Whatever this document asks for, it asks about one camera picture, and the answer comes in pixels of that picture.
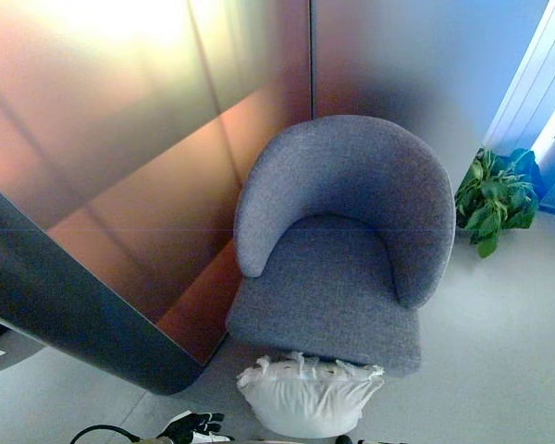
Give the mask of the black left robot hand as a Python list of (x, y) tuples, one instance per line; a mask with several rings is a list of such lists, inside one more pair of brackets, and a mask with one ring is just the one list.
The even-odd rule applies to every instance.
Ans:
[(158, 438), (169, 438), (171, 443), (230, 442), (235, 438), (220, 435), (222, 413), (193, 413), (186, 411), (170, 420)]

